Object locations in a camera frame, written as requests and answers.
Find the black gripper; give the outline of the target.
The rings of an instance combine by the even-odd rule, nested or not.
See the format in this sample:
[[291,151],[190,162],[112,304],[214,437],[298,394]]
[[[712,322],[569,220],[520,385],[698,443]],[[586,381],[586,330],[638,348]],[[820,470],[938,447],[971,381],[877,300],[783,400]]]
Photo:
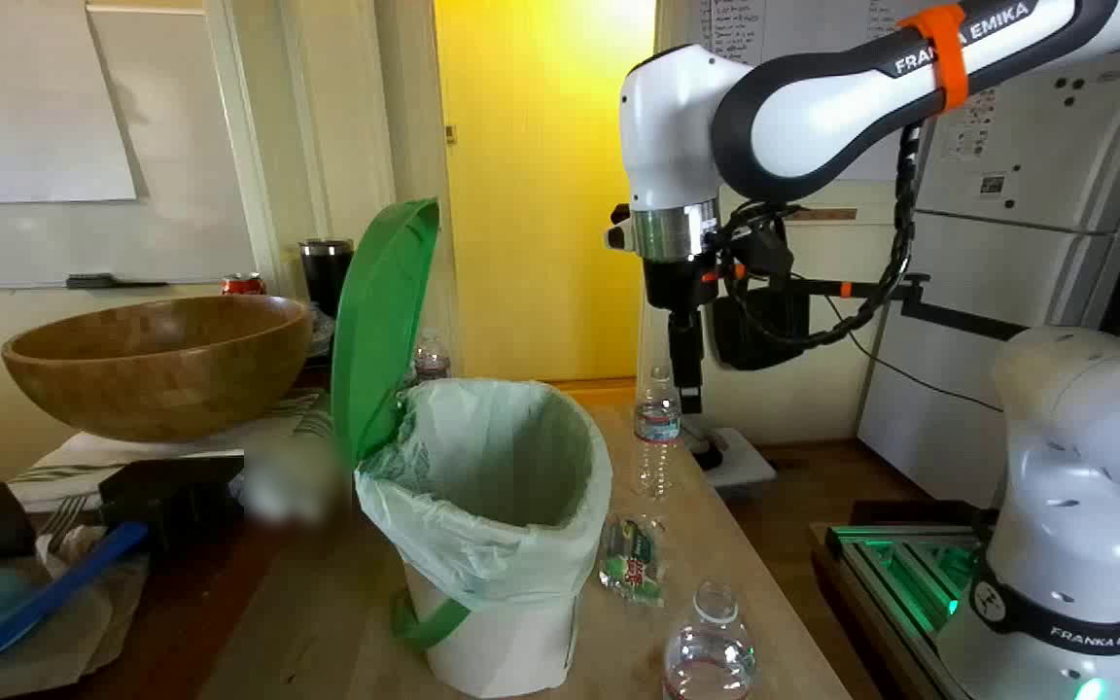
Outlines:
[[690,262],[646,262],[646,300],[670,315],[670,365],[682,411],[698,416],[702,404],[702,307],[718,290],[718,274]]

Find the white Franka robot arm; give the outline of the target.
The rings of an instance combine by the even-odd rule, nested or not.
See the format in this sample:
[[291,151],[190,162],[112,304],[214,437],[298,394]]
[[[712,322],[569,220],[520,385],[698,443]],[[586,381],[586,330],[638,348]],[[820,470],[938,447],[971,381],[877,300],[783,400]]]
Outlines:
[[[682,41],[623,80],[625,245],[703,255],[739,190],[773,214],[890,133],[1028,68],[1120,52],[1120,0],[941,0],[831,53]],[[1031,326],[995,359],[1008,470],[938,657],[970,700],[1120,700],[1120,338]]]

